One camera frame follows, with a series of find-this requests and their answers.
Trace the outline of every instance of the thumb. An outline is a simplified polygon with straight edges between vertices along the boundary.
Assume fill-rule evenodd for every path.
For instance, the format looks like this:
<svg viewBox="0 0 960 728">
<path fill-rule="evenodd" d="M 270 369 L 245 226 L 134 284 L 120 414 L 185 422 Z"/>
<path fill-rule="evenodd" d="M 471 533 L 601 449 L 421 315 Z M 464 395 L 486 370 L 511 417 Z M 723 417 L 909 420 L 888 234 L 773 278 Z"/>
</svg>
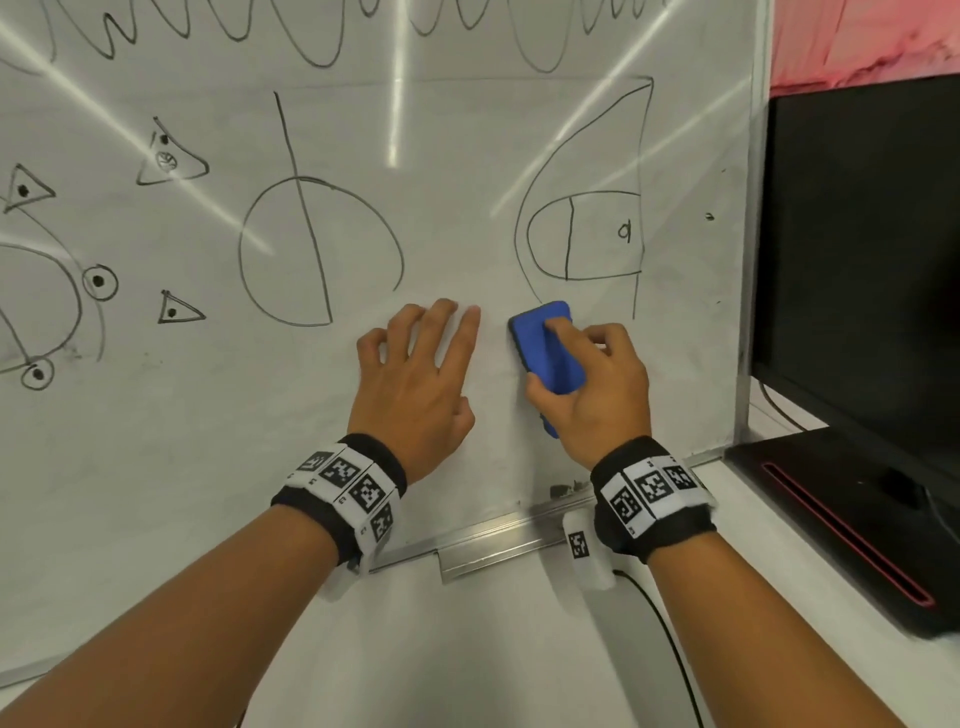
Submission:
<svg viewBox="0 0 960 728">
<path fill-rule="evenodd" d="M 527 373 L 527 386 L 524 393 L 527 401 L 533 404 L 537 410 L 556 426 L 558 416 L 565 410 L 566 397 L 555 395 L 545 386 L 540 378 L 533 372 Z"/>
<path fill-rule="evenodd" d="M 470 400 L 466 397 L 460 397 L 456 409 L 453 410 L 453 428 L 450 431 L 453 449 L 460 447 L 476 421 L 477 418 L 473 414 L 473 410 L 470 409 Z"/>
</svg>

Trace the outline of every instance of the pink wall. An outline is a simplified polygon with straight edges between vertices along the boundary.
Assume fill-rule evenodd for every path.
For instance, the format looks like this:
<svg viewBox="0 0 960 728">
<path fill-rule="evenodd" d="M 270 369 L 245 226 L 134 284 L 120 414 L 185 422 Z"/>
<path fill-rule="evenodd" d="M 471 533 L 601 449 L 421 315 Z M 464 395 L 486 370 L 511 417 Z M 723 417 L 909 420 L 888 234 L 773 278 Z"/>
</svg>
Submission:
<svg viewBox="0 0 960 728">
<path fill-rule="evenodd" d="M 774 96 L 960 73 L 960 0 L 775 0 Z"/>
</svg>

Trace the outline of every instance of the person's right forearm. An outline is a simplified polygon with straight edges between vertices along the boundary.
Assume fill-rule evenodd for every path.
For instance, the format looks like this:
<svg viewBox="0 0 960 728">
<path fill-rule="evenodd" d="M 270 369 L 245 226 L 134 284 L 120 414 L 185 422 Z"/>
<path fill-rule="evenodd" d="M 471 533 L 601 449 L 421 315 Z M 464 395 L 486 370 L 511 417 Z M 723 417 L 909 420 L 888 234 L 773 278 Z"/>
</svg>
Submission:
<svg viewBox="0 0 960 728">
<path fill-rule="evenodd" d="M 719 534 L 660 548 L 649 566 L 721 728 L 902 726 Z"/>
</svg>

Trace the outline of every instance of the person's left forearm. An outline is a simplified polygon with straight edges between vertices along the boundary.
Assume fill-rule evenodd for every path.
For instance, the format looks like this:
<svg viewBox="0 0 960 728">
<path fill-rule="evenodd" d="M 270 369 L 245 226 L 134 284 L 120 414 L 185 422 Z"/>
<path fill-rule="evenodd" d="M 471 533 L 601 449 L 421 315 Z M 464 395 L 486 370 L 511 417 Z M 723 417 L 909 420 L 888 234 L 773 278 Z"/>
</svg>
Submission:
<svg viewBox="0 0 960 728">
<path fill-rule="evenodd" d="M 23 693 L 0 728 L 234 725 L 337 556 L 315 522 L 274 506 Z"/>
</svg>

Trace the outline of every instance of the finger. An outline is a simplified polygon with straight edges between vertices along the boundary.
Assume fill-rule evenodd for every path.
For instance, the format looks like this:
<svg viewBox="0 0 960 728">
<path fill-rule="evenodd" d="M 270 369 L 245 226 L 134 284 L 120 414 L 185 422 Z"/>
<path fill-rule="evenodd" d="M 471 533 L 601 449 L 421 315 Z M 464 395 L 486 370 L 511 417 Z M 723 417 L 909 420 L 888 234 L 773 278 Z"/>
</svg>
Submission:
<svg viewBox="0 0 960 728">
<path fill-rule="evenodd" d="M 450 346 L 446 350 L 444 363 L 440 366 L 440 373 L 456 385 L 459 392 L 467 378 L 467 368 L 470 358 L 477 344 L 477 333 L 480 330 L 480 306 L 472 305 L 460 320 L 456 333 L 450 339 Z"/>
<path fill-rule="evenodd" d="M 580 366 L 588 374 L 591 370 L 595 371 L 600 363 L 606 361 L 603 352 L 597 349 L 582 331 L 573 326 L 569 319 L 548 319 L 544 325 L 557 334 L 560 343 L 574 359 L 580 362 Z"/>
<path fill-rule="evenodd" d="M 450 431 L 450 436 L 453 438 L 453 449 L 460 447 L 476 421 L 476 416 L 470 409 L 470 400 L 466 397 L 460 397 L 457 408 L 453 412 L 453 429 Z"/>
<path fill-rule="evenodd" d="M 417 334 L 417 343 L 414 344 L 411 358 L 436 364 L 440 340 L 444 338 L 446 324 L 456 310 L 457 304 L 450 299 L 437 299 L 430 306 L 430 310 L 423 314 L 423 319 L 420 321 L 420 331 Z"/>
<path fill-rule="evenodd" d="M 636 358 L 634 342 L 622 324 L 599 324 L 584 329 L 584 335 L 594 344 L 603 344 L 607 353 L 613 356 L 631 356 Z"/>
<path fill-rule="evenodd" d="M 555 395 L 545 386 L 533 372 L 527 373 L 527 385 L 524 392 L 527 401 L 533 404 L 550 424 L 564 422 L 570 411 L 570 395 Z"/>
<path fill-rule="evenodd" d="M 402 364 L 410 351 L 410 336 L 414 324 L 420 320 L 426 309 L 415 303 L 403 306 L 387 324 L 387 363 Z"/>
<path fill-rule="evenodd" d="M 357 339 L 357 358 L 360 359 L 360 376 L 375 372 L 380 361 L 380 345 L 387 340 L 387 329 L 374 328 Z"/>
</svg>

